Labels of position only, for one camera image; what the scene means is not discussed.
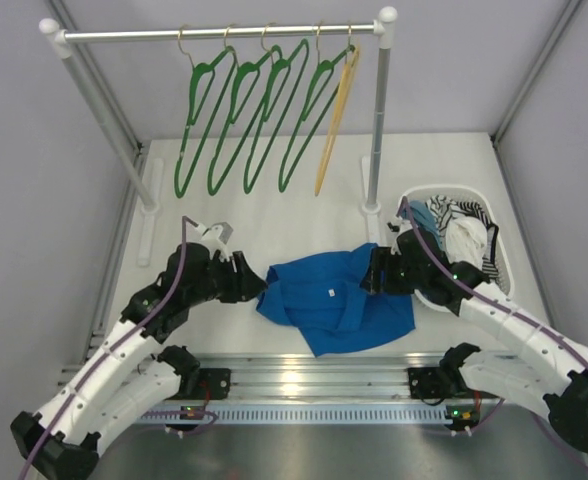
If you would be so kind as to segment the blue tank top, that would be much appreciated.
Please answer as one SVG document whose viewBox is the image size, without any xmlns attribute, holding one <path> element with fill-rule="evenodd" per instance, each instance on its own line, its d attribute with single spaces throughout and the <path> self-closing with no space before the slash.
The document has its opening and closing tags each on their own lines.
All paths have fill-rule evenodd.
<svg viewBox="0 0 588 480">
<path fill-rule="evenodd" d="M 298 329 L 316 357 L 369 350 L 410 334 L 410 296 L 369 294 L 360 286 L 375 247 L 365 243 L 270 266 L 256 311 Z"/>
</svg>

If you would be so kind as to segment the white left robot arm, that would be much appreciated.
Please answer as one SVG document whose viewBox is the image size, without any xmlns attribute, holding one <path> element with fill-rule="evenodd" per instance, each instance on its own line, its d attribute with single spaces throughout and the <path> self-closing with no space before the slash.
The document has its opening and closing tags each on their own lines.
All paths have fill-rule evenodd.
<svg viewBox="0 0 588 480">
<path fill-rule="evenodd" d="M 188 397 L 200 384 L 200 362 L 168 344 L 192 308 L 244 303 L 267 288 L 244 254 L 177 247 L 156 279 L 132 295 L 103 343 L 76 375 L 36 412 L 10 425 L 27 469 L 46 479 L 87 479 L 120 434 L 160 402 Z"/>
</svg>

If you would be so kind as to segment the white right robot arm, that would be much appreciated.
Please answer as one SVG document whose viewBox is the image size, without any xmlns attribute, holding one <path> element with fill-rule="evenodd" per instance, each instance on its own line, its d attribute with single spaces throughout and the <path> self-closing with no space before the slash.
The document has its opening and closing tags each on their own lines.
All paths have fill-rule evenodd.
<svg viewBox="0 0 588 480">
<path fill-rule="evenodd" d="M 489 334 L 507 354 L 470 343 L 450 348 L 439 364 L 443 389 L 457 397 L 469 390 L 501 397 L 588 453 L 588 347 L 531 317 L 471 263 L 449 262 L 423 231 L 374 248 L 361 286 L 370 294 L 420 294 Z"/>
</svg>

